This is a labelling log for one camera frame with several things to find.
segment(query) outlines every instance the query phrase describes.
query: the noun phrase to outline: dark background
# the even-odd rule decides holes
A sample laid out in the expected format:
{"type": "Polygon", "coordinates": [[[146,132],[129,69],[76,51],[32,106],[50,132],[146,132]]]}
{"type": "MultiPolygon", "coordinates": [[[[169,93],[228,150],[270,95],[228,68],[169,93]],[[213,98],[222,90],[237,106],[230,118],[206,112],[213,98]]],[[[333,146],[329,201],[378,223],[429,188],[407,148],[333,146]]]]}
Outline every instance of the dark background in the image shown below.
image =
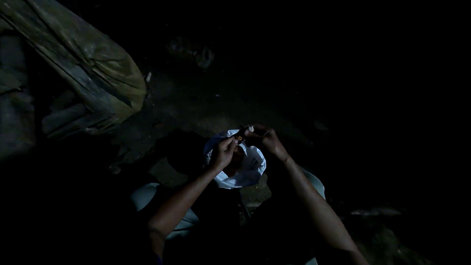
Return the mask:
{"type": "Polygon", "coordinates": [[[140,0],[59,2],[136,62],[167,67],[165,44],[177,36],[208,45],[216,55],[209,71],[260,84],[252,96],[279,101],[314,143],[315,151],[306,156],[301,148],[298,156],[316,161],[316,175],[335,187],[334,203],[398,209],[394,232],[439,259],[445,217],[437,209],[447,171],[436,154],[444,146],[437,138],[447,99],[430,89],[437,80],[430,71],[436,58],[424,41],[427,21],[388,8],[368,11],[374,7],[265,7],[247,15],[233,7],[184,12],[140,0]],[[314,120],[329,132],[316,130],[314,120]]]}

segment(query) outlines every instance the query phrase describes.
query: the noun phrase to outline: forearm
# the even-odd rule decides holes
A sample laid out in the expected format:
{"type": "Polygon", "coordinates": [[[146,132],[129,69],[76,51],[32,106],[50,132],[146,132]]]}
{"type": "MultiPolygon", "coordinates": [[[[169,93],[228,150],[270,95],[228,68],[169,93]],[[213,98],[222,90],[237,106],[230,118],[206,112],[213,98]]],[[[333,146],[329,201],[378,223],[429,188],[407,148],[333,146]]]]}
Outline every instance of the forearm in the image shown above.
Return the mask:
{"type": "Polygon", "coordinates": [[[148,221],[149,230],[156,231],[161,237],[167,237],[219,172],[214,169],[206,171],[165,201],[148,221]]]}
{"type": "Polygon", "coordinates": [[[295,193],[301,203],[306,206],[314,226],[327,245],[337,249],[358,252],[340,218],[312,186],[296,162],[291,157],[283,159],[282,162],[288,171],[295,193]]]}

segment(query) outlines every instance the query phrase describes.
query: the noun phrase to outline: white plastic bag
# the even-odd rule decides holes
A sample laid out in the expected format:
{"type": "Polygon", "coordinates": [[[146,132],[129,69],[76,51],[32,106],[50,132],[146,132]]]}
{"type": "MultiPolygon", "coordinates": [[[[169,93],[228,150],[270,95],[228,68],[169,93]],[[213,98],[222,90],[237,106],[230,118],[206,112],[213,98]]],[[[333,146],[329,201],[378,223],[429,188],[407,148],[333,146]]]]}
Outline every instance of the white plastic bag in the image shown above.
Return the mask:
{"type": "MultiPolygon", "coordinates": [[[[236,134],[238,131],[239,130],[229,130],[227,132],[217,134],[204,145],[206,166],[209,164],[211,159],[212,148],[214,145],[224,140],[226,137],[236,134]]],[[[265,168],[267,168],[267,161],[258,148],[255,146],[247,147],[245,145],[245,140],[242,141],[240,147],[244,150],[245,157],[242,160],[242,165],[237,170],[237,173],[229,178],[226,173],[221,171],[221,173],[214,178],[220,188],[232,189],[255,185],[265,171],[265,168]]]]}

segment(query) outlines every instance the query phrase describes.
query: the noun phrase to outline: hand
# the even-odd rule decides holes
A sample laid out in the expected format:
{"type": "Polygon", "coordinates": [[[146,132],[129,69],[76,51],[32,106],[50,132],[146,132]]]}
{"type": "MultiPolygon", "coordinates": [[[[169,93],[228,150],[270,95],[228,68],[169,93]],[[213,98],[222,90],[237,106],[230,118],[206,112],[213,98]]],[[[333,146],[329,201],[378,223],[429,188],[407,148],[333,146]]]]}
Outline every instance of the hand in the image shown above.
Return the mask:
{"type": "Polygon", "coordinates": [[[260,124],[253,125],[253,128],[254,132],[245,130],[245,144],[248,146],[254,145],[259,149],[266,149],[282,161],[290,157],[283,144],[281,144],[278,139],[275,130],[260,124]]]}
{"type": "Polygon", "coordinates": [[[234,139],[234,136],[231,136],[216,144],[212,149],[211,160],[209,162],[210,168],[221,172],[229,165],[238,142],[237,139],[234,139]]]}

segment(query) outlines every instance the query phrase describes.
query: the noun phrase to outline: tarp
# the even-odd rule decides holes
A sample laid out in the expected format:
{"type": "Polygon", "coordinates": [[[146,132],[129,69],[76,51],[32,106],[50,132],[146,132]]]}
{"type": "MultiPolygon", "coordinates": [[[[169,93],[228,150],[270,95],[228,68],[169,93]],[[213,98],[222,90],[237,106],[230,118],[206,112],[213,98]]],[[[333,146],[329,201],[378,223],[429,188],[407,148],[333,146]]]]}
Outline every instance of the tarp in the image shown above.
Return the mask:
{"type": "Polygon", "coordinates": [[[146,85],[129,54],[64,6],[54,0],[0,0],[0,18],[0,33],[13,28],[23,35],[89,110],[48,137],[101,133],[142,108],[146,85]]]}

